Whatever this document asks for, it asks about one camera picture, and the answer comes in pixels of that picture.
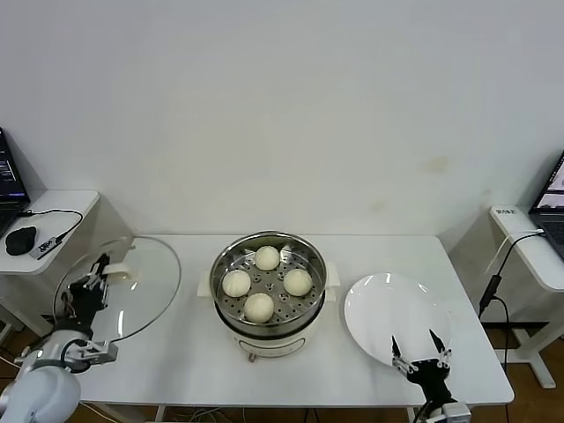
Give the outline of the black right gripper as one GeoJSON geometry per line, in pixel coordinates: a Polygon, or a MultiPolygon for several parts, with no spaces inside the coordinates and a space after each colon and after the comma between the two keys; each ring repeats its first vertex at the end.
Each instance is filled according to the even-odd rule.
{"type": "Polygon", "coordinates": [[[421,387],[427,403],[452,403],[454,398],[445,382],[450,373],[449,362],[452,350],[443,343],[433,330],[430,330],[430,336],[439,353],[439,358],[418,360],[412,363],[403,358],[397,341],[392,336],[392,366],[402,375],[407,375],[409,382],[421,387]]]}

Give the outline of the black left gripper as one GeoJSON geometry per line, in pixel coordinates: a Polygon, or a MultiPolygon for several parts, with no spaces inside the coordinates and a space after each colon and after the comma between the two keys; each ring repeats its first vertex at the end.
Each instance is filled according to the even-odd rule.
{"type": "Polygon", "coordinates": [[[63,302],[62,329],[90,329],[96,314],[104,309],[104,290],[107,287],[104,269],[110,263],[110,256],[101,254],[93,263],[88,280],[76,282],[61,294],[63,302]]]}

